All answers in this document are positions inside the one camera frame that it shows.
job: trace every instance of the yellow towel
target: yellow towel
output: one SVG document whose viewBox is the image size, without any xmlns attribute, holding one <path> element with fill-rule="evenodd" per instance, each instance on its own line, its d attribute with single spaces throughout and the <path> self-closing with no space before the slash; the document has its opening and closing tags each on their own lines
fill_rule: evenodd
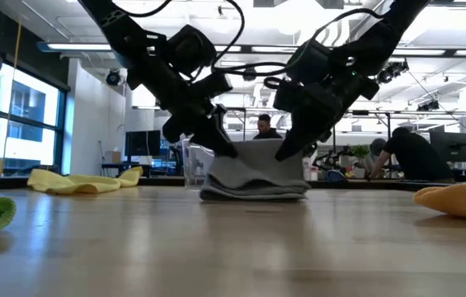
<svg viewBox="0 0 466 297">
<path fill-rule="evenodd" d="M 139 178 L 142 175 L 142 167 L 131 168 L 123 172 L 119 178 L 81 175 L 62 177 L 53 172 L 34 169 L 27 181 L 27 185 L 32 187 L 35 191 L 50 194 L 97 194 L 115 191 L 121 187 L 137 186 Z"/>
<path fill-rule="evenodd" d="M 449 215 L 466 217 L 466 184 L 418 191 L 414 202 Z"/>
</svg>

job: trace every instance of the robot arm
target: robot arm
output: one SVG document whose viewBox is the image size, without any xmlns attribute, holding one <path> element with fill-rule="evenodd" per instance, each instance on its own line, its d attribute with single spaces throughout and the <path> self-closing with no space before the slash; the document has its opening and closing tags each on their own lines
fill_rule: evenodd
<svg viewBox="0 0 466 297">
<path fill-rule="evenodd" d="M 328 49 L 314 38 L 301 45 L 288 61 L 290 79 L 266 78 L 276 90 L 274 108 L 288 111 L 293 126 L 276 154 L 284 160 L 317 140 L 329 138 L 331 128 L 359 96 L 372 99 L 379 85 L 370 79 L 388 62 L 403 33 L 431 0 L 394 0 L 390 11 L 358 40 Z M 143 84 L 172 117 L 163 126 L 169 142 L 193 134 L 192 142 L 217 154 L 236 156 L 222 120 L 225 109 L 210 99 L 230 91 L 224 72 L 213 71 L 199 82 L 186 81 L 216 57 L 212 43 L 192 26 L 171 39 L 143 30 L 111 0 L 79 0 L 101 28 L 120 64 L 129 70 L 128 83 Z"/>
</svg>

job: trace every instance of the clear container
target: clear container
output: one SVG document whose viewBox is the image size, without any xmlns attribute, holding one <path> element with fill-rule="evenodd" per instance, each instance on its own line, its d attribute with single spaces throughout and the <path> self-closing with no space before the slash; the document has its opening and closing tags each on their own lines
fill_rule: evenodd
<svg viewBox="0 0 466 297">
<path fill-rule="evenodd" d="M 183 146 L 183 171 L 185 188 L 199 189 L 205 182 L 214 152 L 198 144 L 192 144 L 189 139 L 181 141 Z"/>
</svg>

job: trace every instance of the potted plant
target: potted plant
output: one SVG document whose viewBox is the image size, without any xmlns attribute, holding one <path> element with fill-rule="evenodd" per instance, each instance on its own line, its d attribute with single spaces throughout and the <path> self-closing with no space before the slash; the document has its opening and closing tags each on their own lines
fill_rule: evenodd
<svg viewBox="0 0 466 297">
<path fill-rule="evenodd" d="M 362 166 L 363 160 L 370 154 L 370 148 L 366 144 L 354 145 L 351 147 L 351 152 L 359 162 L 354 166 L 355 178 L 365 178 L 366 170 Z"/>
</svg>

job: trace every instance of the orange towel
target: orange towel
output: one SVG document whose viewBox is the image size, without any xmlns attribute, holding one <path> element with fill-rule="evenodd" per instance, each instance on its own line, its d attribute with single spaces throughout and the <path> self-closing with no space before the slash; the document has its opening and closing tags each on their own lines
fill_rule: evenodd
<svg viewBox="0 0 466 297">
<path fill-rule="evenodd" d="M 466 184 L 420 190 L 414 195 L 414 202 L 449 215 L 466 218 Z"/>
</svg>

